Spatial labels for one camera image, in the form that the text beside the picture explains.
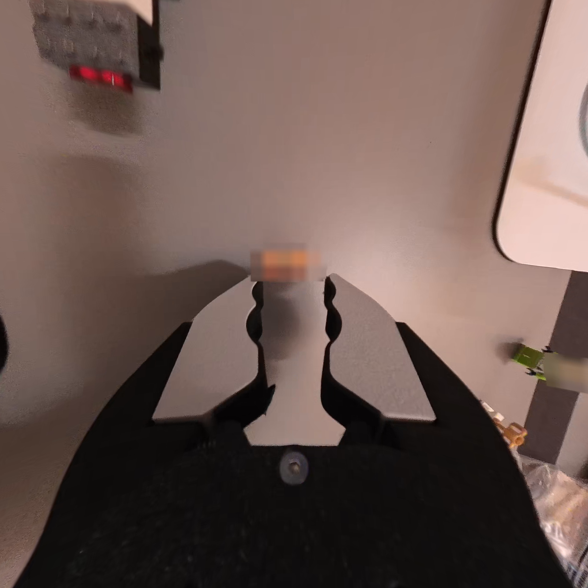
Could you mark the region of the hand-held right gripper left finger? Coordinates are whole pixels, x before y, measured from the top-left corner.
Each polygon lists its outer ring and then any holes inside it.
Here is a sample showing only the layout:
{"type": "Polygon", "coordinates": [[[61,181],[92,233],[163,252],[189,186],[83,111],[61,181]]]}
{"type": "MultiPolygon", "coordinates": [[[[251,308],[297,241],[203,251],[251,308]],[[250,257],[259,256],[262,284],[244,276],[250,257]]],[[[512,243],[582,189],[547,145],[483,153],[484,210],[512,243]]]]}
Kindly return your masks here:
{"type": "Polygon", "coordinates": [[[263,283],[247,277],[193,319],[153,413],[156,423],[235,421],[264,415],[268,384],[261,344],[263,283]]]}

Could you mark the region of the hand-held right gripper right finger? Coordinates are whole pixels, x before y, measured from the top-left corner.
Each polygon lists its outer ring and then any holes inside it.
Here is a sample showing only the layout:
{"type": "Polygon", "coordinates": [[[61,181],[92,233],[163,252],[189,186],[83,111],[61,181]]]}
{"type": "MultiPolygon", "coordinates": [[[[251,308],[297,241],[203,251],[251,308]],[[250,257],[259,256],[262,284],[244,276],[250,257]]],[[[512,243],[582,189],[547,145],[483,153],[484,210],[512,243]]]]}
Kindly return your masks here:
{"type": "Polygon", "coordinates": [[[396,321],[337,274],[325,280],[322,405],[341,425],[431,423],[435,413],[396,321]]]}

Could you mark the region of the white book stand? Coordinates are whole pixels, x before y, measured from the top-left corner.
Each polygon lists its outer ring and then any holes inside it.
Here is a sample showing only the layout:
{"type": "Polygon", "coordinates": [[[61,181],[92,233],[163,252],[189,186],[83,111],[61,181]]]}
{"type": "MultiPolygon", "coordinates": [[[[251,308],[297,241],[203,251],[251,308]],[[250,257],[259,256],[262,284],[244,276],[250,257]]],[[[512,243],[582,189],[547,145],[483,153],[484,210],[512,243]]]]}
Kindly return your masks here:
{"type": "Polygon", "coordinates": [[[587,1],[547,1],[492,226],[511,262],[587,273],[587,1]]]}

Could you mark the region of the orange white lego car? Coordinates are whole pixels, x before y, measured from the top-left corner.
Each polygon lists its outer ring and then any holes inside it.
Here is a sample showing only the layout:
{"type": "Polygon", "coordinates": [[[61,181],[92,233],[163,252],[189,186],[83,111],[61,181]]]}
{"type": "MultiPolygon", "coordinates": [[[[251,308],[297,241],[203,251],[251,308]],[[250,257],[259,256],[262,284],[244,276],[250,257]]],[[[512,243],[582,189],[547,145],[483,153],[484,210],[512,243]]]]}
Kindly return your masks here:
{"type": "Polygon", "coordinates": [[[85,84],[160,91],[159,1],[28,1],[38,53],[85,84]]]}

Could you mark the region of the small gold trophy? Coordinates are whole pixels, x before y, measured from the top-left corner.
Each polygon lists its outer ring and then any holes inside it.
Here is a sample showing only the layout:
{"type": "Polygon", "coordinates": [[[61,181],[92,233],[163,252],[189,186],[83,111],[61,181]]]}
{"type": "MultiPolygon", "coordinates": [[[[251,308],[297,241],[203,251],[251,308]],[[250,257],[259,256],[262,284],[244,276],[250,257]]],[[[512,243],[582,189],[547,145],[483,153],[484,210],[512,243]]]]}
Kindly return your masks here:
{"type": "Polygon", "coordinates": [[[528,432],[521,424],[506,422],[504,416],[485,401],[480,401],[480,403],[509,446],[509,449],[517,449],[525,443],[528,432]]]}

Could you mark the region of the green minifigure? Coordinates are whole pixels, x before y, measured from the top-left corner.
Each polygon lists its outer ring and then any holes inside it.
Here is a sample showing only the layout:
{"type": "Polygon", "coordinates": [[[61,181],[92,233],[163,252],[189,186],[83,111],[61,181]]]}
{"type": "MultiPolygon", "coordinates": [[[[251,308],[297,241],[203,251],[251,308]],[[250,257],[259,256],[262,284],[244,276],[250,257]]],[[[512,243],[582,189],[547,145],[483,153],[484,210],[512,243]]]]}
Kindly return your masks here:
{"type": "Polygon", "coordinates": [[[520,343],[514,350],[511,360],[514,363],[523,366],[527,375],[538,380],[546,381],[544,371],[545,357],[552,353],[554,353],[554,351],[549,346],[538,350],[520,343]]]}

